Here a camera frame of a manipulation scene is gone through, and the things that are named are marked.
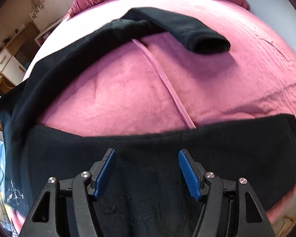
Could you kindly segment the white cabinet with drawer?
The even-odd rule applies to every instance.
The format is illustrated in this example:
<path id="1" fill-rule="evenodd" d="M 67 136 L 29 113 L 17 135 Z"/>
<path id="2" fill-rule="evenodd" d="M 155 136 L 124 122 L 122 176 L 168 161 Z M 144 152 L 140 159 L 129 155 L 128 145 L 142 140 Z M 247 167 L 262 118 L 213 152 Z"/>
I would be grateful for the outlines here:
<path id="1" fill-rule="evenodd" d="M 23 81 L 26 69 L 6 48 L 3 48 L 0 52 L 0 73 L 17 86 Z"/>

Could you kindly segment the pink bed sheet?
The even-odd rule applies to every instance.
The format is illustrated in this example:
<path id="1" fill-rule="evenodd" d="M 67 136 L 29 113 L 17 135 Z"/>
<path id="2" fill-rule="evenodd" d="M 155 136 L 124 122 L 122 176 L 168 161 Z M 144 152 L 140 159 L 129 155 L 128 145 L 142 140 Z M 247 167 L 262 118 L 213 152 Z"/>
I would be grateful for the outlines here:
<path id="1" fill-rule="evenodd" d="M 296 53 L 224 0 L 112 0 L 63 21 L 3 99 L 6 202 L 24 219 L 48 178 L 108 148 L 104 236 L 190 236 L 200 204 L 178 154 L 246 178 L 275 222 L 296 195 Z"/>

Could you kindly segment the wooden desk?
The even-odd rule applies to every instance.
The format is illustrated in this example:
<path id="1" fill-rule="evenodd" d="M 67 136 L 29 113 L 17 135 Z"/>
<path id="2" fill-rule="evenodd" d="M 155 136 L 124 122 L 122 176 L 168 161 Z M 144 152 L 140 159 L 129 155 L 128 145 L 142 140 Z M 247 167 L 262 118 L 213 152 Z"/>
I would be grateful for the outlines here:
<path id="1" fill-rule="evenodd" d="M 21 29 L 14 37 L 9 37 L 8 42 L 2 47 L 2 49 L 6 48 L 27 71 L 30 63 L 40 48 L 35 40 L 38 34 L 39 29 L 37 26 L 34 23 L 30 23 L 25 28 Z M 0 73 L 0 77 L 1 76 L 4 78 L 8 86 L 15 86 Z"/>

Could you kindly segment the black embroidered pants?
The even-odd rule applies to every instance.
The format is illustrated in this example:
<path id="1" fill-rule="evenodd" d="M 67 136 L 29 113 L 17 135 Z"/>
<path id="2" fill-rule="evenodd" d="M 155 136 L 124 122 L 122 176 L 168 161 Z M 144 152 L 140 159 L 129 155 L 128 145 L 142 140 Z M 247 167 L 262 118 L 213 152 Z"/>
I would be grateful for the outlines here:
<path id="1" fill-rule="evenodd" d="M 132 8 L 0 99 L 21 236 L 273 236 L 296 54 L 247 10 Z"/>

